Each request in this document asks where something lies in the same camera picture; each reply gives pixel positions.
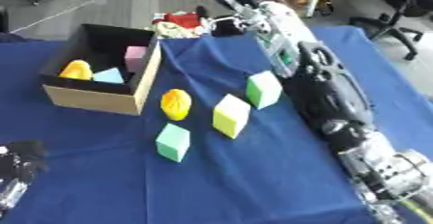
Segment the pink cube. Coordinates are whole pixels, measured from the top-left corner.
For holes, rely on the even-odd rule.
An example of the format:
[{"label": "pink cube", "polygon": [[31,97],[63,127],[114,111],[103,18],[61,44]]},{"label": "pink cube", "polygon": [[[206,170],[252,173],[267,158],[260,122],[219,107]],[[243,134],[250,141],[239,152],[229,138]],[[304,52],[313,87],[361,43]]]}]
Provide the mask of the pink cube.
[{"label": "pink cube", "polygon": [[125,53],[125,63],[129,72],[142,70],[144,54],[146,54],[146,47],[128,46],[127,53]]}]

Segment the yellow cube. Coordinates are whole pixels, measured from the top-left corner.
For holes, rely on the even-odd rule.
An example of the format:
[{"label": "yellow cube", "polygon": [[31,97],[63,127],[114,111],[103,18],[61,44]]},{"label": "yellow cube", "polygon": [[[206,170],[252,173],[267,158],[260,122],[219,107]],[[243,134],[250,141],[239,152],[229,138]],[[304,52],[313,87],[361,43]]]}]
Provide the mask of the yellow cube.
[{"label": "yellow cube", "polygon": [[226,95],[214,109],[213,126],[235,139],[248,122],[251,106],[232,95]]}]

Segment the open box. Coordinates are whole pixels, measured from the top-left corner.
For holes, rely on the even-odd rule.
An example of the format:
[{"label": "open box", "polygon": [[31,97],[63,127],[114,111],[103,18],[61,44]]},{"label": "open box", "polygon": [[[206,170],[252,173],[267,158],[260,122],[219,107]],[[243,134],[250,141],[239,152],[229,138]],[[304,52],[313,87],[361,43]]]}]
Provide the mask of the open box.
[{"label": "open box", "polygon": [[[146,46],[142,70],[127,73],[128,46]],[[59,77],[72,60],[87,61],[93,72],[118,68],[125,84]],[[83,24],[57,55],[43,67],[43,87],[56,105],[140,115],[160,63],[157,36],[152,31]]]}]

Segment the desk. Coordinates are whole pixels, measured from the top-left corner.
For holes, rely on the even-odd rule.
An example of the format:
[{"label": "desk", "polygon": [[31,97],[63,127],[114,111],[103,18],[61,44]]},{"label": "desk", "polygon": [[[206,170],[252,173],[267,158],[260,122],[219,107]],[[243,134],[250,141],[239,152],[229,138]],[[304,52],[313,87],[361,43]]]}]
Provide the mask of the desk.
[{"label": "desk", "polygon": [[[359,79],[376,106],[377,126],[395,147],[433,158],[432,108],[361,30],[313,32]],[[270,67],[253,38],[164,41],[141,117],[50,104],[37,72],[59,45],[0,44],[0,81],[7,83],[0,85],[0,140],[43,139],[50,167],[7,223],[372,223],[288,97],[253,110],[235,141],[212,129],[215,104],[227,93],[242,97],[246,78]],[[191,131],[181,164],[155,152],[167,122],[159,98],[173,87],[188,90],[193,100],[189,117],[177,123]]]}]

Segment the wire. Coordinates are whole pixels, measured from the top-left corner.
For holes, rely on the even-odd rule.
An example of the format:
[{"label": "wire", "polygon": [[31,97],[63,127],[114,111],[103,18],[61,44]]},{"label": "wire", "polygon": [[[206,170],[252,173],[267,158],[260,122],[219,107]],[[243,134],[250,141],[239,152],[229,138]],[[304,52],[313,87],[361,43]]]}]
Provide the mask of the wire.
[{"label": "wire", "polygon": [[31,28],[31,27],[34,27],[34,26],[36,26],[36,25],[39,25],[39,24],[44,23],[44,22],[46,22],[46,21],[49,21],[50,19],[55,18],[55,17],[58,17],[58,16],[61,16],[61,15],[63,15],[63,14],[69,14],[69,13],[72,13],[72,12],[74,12],[74,11],[80,9],[80,8],[86,7],[86,6],[88,6],[88,5],[91,5],[91,4],[93,4],[93,3],[96,3],[96,2],[98,2],[98,1],[100,1],[100,0],[89,0],[89,1],[84,2],[84,3],[81,3],[81,4],[79,4],[79,5],[76,5],[76,6],[70,7],[70,8],[68,8],[68,9],[63,10],[62,12],[60,12],[60,13],[58,13],[58,14],[54,14],[54,15],[51,15],[51,16],[47,16],[47,17],[45,17],[45,18],[43,18],[43,19],[40,19],[40,20],[38,20],[38,21],[35,21],[35,22],[33,22],[33,23],[31,23],[31,24],[29,24],[29,25],[27,25],[27,26],[23,26],[23,27],[17,28],[17,29],[15,29],[15,30],[13,30],[13,31],[11,32],[11,34],[16,34],[16,33],[19,32],[19,31],[29,29],[29,28]]}]

